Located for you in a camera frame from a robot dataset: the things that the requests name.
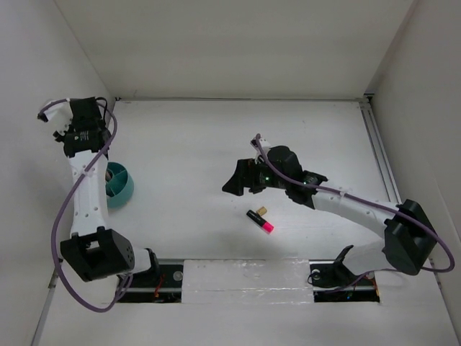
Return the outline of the black highlighter pink cap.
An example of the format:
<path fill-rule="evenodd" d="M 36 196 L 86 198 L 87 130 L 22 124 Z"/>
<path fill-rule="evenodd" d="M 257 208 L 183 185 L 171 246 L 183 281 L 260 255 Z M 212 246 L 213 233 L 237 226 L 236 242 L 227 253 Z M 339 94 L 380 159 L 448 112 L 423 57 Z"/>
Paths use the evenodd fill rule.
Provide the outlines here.
<path fill-rule="evenodd" d="M 259 228 L 265 231 L 267 234 L 271 234 L 274 230 L 274 226 L 260 216 L 257 212 L 248 210 L 246 212 L 247 217 L 252 220 Z"/>

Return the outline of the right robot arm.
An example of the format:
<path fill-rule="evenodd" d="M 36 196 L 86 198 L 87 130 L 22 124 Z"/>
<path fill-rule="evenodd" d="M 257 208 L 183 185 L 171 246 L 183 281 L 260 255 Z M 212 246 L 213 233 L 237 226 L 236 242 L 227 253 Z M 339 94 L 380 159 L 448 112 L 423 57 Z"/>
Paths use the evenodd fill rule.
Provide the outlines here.
<path fill-rule="evenodd" d="M 378 241 L 342 249 L 327 274 L 348 284 L 366 272 L 392 270 L 417 275 L 438 239 L 422 207 L 415 201 L 380 203 L 353 196 L 327 177 L 302 168 L 286 146 L 258 148 L 256 157 L 239 159 L 222 191 L 235 196 L 267 188 L 284 190 L 292 202 L 331 213 L 378 236 Z"/>

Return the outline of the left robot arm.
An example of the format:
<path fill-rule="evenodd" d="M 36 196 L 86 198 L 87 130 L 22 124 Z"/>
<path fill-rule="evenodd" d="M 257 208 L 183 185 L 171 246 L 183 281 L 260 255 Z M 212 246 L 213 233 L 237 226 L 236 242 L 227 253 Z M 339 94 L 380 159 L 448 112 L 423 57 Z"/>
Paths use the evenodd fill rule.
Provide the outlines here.
<path fill-rule="evenodd" d="M 149 248 L 135 248 L 109 227 L 106 145 L 111 133 L 98 100 L 72 99 L 69 105 L 70 123 L 63 135 L 54 135 L 63 143 L 76 185 L 70 238 L 60 243 L 61 255 L 84 282 L 131 273 L 140 287 L 156 285 L 161 268 L 155 253 Z"/>

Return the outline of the teal round organizer container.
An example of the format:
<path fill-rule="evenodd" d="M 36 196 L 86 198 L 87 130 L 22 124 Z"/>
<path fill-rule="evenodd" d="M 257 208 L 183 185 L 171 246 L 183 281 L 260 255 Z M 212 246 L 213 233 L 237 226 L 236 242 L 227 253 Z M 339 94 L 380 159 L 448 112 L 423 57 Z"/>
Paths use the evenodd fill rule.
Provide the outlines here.
<path fill-rule="evenodd" d="M 106 171 L 105 191 L 109 209 L 121 208 L 128 203 L 134 193 L 134 181 L 126 168 L 109 162 Z"/>

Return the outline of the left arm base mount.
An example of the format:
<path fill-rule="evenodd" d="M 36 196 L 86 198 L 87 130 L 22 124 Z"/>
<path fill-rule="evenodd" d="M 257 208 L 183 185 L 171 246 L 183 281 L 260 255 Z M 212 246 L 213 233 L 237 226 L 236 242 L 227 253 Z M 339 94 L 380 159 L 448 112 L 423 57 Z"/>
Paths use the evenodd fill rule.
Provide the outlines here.
<path fill-rule="evenodd" d="M 126 284 L 118 303 L 181 303 L 184 278 L 184 260 L 158 259 L 151 249 L 140 254 L 149 254 L 148 270 L 143 269 L 147 262 L 136 256 L 136 272 L 131 284 Z"/>

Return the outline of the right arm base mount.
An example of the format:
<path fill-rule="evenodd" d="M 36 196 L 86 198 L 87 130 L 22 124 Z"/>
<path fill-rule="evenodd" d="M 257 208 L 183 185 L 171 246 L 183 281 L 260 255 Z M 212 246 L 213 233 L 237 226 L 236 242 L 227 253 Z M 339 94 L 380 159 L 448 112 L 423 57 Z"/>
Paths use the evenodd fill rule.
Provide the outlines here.
<path fill-rule="evenodd" d="M 352 247 L 345 247 L 333 260 L 309 262 L 307 284 L 313 287 L 315 303 L 380 302 L 376 279 L 355 275 L 343 264 Z"/>

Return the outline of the aluminium rail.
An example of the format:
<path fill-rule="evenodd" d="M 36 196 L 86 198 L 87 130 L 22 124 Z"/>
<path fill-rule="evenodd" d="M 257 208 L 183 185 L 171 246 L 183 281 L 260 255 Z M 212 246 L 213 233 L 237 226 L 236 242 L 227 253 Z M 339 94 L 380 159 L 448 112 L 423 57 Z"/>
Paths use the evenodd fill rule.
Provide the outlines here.
<path fill-rule="evenodd" d="M 400 193 L 398 191 L 398 187 L 390 167 L 390 162 L 382 142 L 371 101 L 372 95 L 366 94 L 359 100 L 359 108 L 361 110 L 364 125 L 367 129 L 371 147 L 375 155 L 375 160 L 377 162 L 381 180 L 385 186 L 387 198 L 390 202 L 401 204 L 402 200 L 400 198 Z"/>

